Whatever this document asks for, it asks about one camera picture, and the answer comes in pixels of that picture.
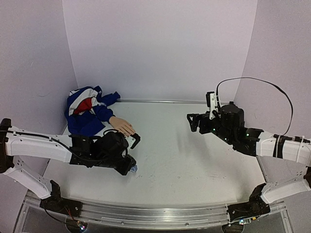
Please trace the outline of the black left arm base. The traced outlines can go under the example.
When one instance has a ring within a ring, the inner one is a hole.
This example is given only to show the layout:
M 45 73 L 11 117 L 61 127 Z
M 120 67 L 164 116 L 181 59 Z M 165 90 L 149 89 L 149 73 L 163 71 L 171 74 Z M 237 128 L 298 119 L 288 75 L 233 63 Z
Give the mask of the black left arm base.
M 40 207 L 55 213 L 79 217 L 82 211 L 82 202 L 63 198 L 61 196 L 60 186 L 53 180 L 50 180 L 50 184 L 52 187 L 50 196 L 41 199 Z

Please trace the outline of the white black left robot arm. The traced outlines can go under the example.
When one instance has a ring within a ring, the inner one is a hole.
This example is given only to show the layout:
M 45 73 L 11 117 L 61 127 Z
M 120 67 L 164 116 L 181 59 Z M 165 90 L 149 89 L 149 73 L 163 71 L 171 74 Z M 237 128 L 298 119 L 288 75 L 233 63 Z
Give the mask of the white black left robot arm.
M 136 171 L 137 162 L 129 154 L 140 142 L 140 136 L 125 136 L 114 129 L 102 136 L 50 135 L 28 132 L 11 125 L 9 118 L 0 123 L 0 172 L 35 193 L 55 212 L 66 202 L 57 194 L 58 184 L 32 171 L 22 156 L 57 160 L 75 166 L 105 167 L 121 175 Z

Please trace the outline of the blue nail polish bottle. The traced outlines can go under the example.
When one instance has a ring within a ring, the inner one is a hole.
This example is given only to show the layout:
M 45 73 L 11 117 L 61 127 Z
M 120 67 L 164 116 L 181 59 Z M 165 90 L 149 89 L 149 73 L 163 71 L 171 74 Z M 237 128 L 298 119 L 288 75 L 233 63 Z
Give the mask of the blue nail polish bottle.
M 135 166 L 131 167 L 130 172 L 136 173 L 137 170 L 138 170 L 138 166 L 135 165 Z

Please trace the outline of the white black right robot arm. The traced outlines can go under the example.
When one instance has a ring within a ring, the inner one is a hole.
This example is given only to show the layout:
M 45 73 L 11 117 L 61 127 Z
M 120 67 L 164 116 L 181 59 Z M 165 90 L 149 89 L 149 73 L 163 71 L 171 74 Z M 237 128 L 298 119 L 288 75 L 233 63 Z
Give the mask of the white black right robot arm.
M 270 204 L 276 200 L 289 197 L 311 189 L 311 141 L 305 137 L 289 137 L 269 133 L 262 129 L 247 128 L 244 125 L 244 111 L 234 103 L 224 105 L 217 112 L 210 106 L 204 114 L 187 114 L 192 132 L 212 133 L 233 150 L 249 156 L 272 157 L 303 164 L 306 172 L 295 177 L 264 183 L 259 187 L 259 200 Z

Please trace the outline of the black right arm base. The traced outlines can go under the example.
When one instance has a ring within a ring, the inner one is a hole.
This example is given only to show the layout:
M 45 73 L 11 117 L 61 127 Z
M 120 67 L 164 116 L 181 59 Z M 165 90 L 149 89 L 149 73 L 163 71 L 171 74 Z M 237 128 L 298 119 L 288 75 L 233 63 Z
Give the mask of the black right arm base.
M 229 221 L 234 222 L 245 218 L 259 217 L 270 213 L 270 205 L 261 198 L 262 190 L 266 183 L 258 185 L 252 192 L 247 202 L 231 204 L 227 207 Z

